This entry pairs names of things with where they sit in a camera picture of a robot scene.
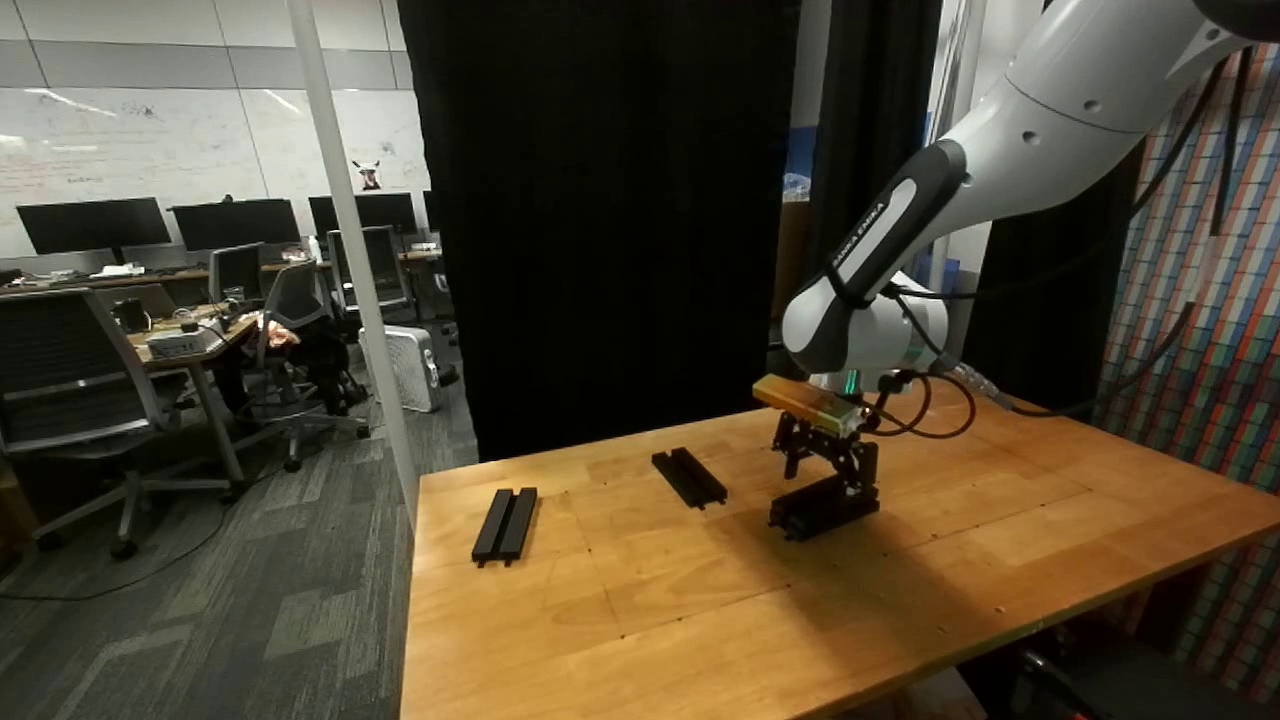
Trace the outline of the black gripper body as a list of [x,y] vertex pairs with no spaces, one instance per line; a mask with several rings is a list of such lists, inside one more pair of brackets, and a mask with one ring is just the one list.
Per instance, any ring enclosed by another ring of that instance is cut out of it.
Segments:
[[783,475],[798,475],[807,455],[819,455],[852,496],[877,490],[877,443],[860,438],[829,438],[817,424],[780,416],[771,447],[783,455]]

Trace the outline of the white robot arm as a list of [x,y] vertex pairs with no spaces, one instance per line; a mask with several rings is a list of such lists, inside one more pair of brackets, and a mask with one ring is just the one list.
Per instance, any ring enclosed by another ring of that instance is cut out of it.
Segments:
[[899,300],[931,239],[1043,211],[1107,176],[1227,53],[1280,39],[1280,0],[1054,0],[981,100],[913,152],[787,300],[799,388],[852,401],[939,360],[948,309]]

